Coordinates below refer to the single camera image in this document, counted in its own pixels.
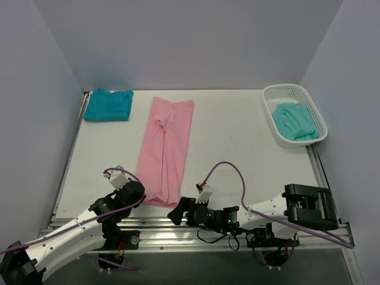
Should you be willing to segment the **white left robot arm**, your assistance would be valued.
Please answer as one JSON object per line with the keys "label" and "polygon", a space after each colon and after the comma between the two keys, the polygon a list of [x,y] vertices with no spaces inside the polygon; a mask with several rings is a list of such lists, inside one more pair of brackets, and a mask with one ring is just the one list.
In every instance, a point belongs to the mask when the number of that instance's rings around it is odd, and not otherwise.
{"label": "white left robot arm", "polygon": [[42,284],[57,270],[80,256],[115,248],[120,241],[118,223],[145,199],[145,189],[130,180],[120,189],[97,199],[88,209],[57,230],[1,252],[1,277],[5,284]]}

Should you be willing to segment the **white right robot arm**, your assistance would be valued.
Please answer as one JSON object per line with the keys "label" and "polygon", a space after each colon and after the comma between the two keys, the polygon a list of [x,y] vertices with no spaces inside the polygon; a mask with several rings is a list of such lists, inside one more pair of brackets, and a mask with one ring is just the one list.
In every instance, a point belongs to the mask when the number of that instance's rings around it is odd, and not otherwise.
{"label": "white right robot arm", "polygon": [[179,204],[167,217],[179,226],[183,218],[186,225],[199,226],[223,235],[248,232],[271,223],[264,229],[264,238],[277,245],[297,232],[295,225],[310,230],[328,232],[338,229],[338,218],[329,189],[315,186],[288,184],[278,196],[253,205],[225,207],[213,210],[208,206],[211,191],[198,185],[199,197],[181,197]]}

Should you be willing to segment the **pink t-shirt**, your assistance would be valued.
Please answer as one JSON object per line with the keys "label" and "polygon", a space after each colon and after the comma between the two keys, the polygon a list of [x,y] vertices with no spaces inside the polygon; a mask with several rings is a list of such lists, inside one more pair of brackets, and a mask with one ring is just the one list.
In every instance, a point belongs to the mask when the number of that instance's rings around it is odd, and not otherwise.
{"label": "pink t-shirt", "polygon": [[144,204],[169,208],[178,204],[194,108],[192,100],[152,99],[136,169],[145,187]]}

